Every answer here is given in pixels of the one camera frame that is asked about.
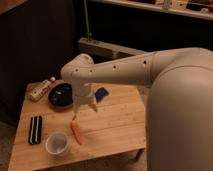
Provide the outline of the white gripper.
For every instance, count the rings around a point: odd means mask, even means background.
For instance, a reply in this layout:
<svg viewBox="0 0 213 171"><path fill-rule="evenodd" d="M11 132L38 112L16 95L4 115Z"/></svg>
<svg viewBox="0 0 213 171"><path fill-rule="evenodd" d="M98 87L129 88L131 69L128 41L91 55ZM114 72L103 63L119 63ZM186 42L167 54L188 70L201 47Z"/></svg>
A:
<svg viewBox="0 0 213 171"><path fill-rule="evenodd" d="M78 109L80 105L89 104L88 106L92 108L95 112L98 112L96 104L94 104L94 93L92 90L92 84L74 84L72 86L72 98L73 98L73 119L76 119Z"/></svg>

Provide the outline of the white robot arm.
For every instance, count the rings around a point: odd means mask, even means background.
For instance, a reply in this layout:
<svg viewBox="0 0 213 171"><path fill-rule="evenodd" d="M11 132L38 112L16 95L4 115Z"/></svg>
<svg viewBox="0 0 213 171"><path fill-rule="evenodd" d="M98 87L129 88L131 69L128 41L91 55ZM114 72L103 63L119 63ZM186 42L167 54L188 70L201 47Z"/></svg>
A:
<svg viewBox="0 0 213 171"><path fill-rule="evenodd" d="M61 69L77 106L93 83L143 85L147 171L213 171L213 51L161 50L96 64L81 53Z"/></svg>

